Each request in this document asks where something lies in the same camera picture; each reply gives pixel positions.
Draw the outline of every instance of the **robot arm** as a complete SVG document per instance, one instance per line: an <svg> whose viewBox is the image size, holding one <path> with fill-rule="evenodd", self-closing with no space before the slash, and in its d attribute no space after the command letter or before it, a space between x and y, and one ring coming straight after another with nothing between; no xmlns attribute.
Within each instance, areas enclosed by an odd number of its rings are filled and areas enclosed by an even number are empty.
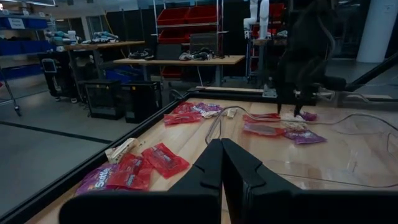
<svg viewBox="0 0 398 224"><path fill-rule="evenodd" d="M250 25L257 22L257 10L259 0L250 0L250 18L243 19L244 38L250 38Z"/></svg>
<svg viewBox="0 0 398 224"><path fill-rule="evenodd" d="M262 0L260 5L259 39L266 39L268 33L269 0Z"/></svg>

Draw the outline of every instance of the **gray floor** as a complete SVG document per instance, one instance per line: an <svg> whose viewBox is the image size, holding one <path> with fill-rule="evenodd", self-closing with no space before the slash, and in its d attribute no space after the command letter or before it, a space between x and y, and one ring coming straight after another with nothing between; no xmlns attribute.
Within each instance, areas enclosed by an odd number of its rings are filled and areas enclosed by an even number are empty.
<svg viewBox="0 0 398 224"><path fill-rule="evenodd" d="M350 60L332 60L327 75L344 77L352 82L360 75L372 69L375 64L355 63ZM398 98L394 86L379 84L398 84L398 67L383 73L358 91L367 94L384 94ZM43 76L27 77L10 81L16 97L30 95L47 89ZM197 84L173 84L172 88L185 91ZM246 82L227 82L225 87L252 88ZM168 103L169 88L163 92L164 105ZM4 87L0 88L0 98L7 98ZM115 140L136 124L128 124L122 118L118 121L88 118L88 111L78 104L71 104L68 99L55 102L48 92L18 99L22 117L18 117L12 104L0 106L0 121L24 124L66 133ZM60 177L83 159L105 147L97 142L67 138L53 134L13 128L0 124L0 214L45 187Z"/></svg>

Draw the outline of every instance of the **candy bag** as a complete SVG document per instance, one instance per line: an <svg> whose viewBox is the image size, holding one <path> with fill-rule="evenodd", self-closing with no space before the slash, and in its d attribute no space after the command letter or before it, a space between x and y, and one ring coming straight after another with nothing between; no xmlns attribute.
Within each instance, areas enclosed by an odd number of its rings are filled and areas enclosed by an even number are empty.
<svg viewBox="0 0 398 224"><path fill-rule="evenodd" d="M305 111L304 113L300 114L300 116L306 121L316 121L318 118L317 114L311 114Z"/></svg>
<svg viewBox="0 0 398 224"><path fill-rule="evenodd" d="M189 163L176 156L163 143L145 149L142 155L166 179L188 168Z"/></svg>
<svg viewBox="0 0 398 224"><path fill-rule="evenodd" d="M279 114L277 113L267 113L267 114L250 114L253 117L256 118L270 118L270 119L280 119ZM272 121L258 121L256 119L253 119L249 117L248 115L243 115L243 121L247 123L260 123L260 122L272 122Z"/></svg>
<svg viewBox="0 0 398 224"><path fill-rule="evenodd" d="M310 130L294 131L286 130L284 136L288 139L294 140L295 144L312 144L318 142L325 142L326 139L321 137Z"/></svg>
<svg viewBox="0 0 398 224"><path fill-rule="evenodd" d="M91 171L82 180L75 195L80 195L91 190L104 190L107 188L109 177L116 171L118 165L106 164Z"/></svg>
<svg viewBox="0 0 398 224"><path fill-rule="evenodd" d="M184 114L165 114L164 115L164 124L182 124L182 123L192 123L201 120L200 113L184 113Z"/></svg>
<svg viewBox="0 0 398 224"><path fill-rule="evenodd" d="M271 136L271 137L280 136L285 132L285 130L282 128L273 128L264 124L252 124L252 123L245 123L243 125L243 131L248 133L259 134L261 136Z"/></svg>
<svg viewBox="0 0 398 224"><path fill-rule="evenodd" d="M193 112L193 106L195 106L193 103L183 102L172 111L172 114Z"/></svg>
<svg viewBox="0 0 398 224"><path fill-rule="evenodd" d="M143 157L130 155L125 155L130 159L123 158L119 169L111 175L107 189L148 190L154 167Z"/></svg>
<svg viewBox="0 0 398 224"><path fill-rule="evenodd" d="M198 103L197 105L195 105L193 107L193 109L195 111L199 111L200 114L204 115L205 113L210 112L210 111L215 111L215 112L219 113L223 108L220 107L219 105L215 105L215 104Z"/></svg>

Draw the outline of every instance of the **wall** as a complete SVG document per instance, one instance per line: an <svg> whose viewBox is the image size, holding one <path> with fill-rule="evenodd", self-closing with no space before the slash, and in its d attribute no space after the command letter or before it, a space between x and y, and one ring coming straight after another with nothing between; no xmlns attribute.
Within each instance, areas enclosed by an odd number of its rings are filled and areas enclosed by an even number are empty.
<svg viewBox="0 0 398 224"><path fill-rule="evenodd" d="M77 18L85 16L103 15L104 11L116 12L121 9L138 9L137 0L94 0L87 4L86 0L74 0L74 5L68 6L65 2L57 1L58 7L34 6L35 12L52 14L56 19Z"/></svg>

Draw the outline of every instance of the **workbench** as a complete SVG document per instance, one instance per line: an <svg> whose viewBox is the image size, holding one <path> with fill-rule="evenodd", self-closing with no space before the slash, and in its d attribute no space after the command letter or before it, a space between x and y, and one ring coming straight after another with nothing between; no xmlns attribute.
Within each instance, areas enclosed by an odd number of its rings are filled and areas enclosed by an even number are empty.
<svg viewBox="0 0 398 224"><path fill-rule="evenodd" d="M133 65L142 65L144 80L150 81L150 74L148 74L147 65L176 65L176 66L216 66L215 85L221 86L223 80L223 65L236 65L245 58L243 55L231 55L225 58L212 58L209 60L144 60L144 59L119 59L113 61L114 63Z"/></svg>
<svg viewBox="0 0 398 224"><path fill-rule="evenodd" d="M127 138L138 138L141 147L134 148L132 153L139 154L148 147L160 142L171 151L193 164L206 148L205 136L214 120L203 119L198 123L178 124L165 127L163 115L170 113L183 101L194 103L214 103L222 107L240 106L250 113L276 113L277 105L273 99L263 98L261 90L234 88L196 88L189 91L183 99L175 100L158 113L142 122L138 127L122 138L111 143L102 151L89 158L76 169L65 174L43 192L21 205L14 213L31 214L27 223L57 223L60 207L73 197L79 181L91 170L106 162L104 150L123 143ZM283 105L283 113L292 113L293 105ZM351 108L332 108L327 106L304 106L304 111L318 114L320 121L337 121L347 114L362 112L375 114L397 125L396 113L387 111L368 111ZM309 124L310 130L317 133L327 142L296 145L284 137L267 138L243 132L243 111L238 110L233 119L222 118L221 138L230 138L264 165L283 178L302 189L349 189L349 190L398 190L398 144L390 144L388 150L381 141L381 134L341 134L336 130L388 131L375 120L351 119L339 126L326 124ZM269 126L280 127L280 122L268 122ZM218 128L211 138L217 138ZM181 172L169 179L164 179L153 171L150 182L151 191L168 190L187 172ZM229 223L228 208L223 197L222 223Z"/></svg>
<svg viewBox="0 0 398 224"><path fill-rule="evenodd" d="M105 43L105 44L75 44L75 45L66 45L64 46L65 50L68 51L69 59L70 59L70 66L73 71L73 77L76 82L76 86L78 87L78 82L81 81L81 75L79 74L79 69L78 65L76 62L76 57L79 52L85 51L85 50L91 50L93 51L93 58L94 58L94 64L97 70L98 78L99 79L105 79L105 74L104 74L104 61L101 58L100 50L103 49L110 49L110 48L115 48L115 47L126 47L130 45L142 45L145 44L144 41L124 41L124 42L116 42L116 43Z"/></svg>

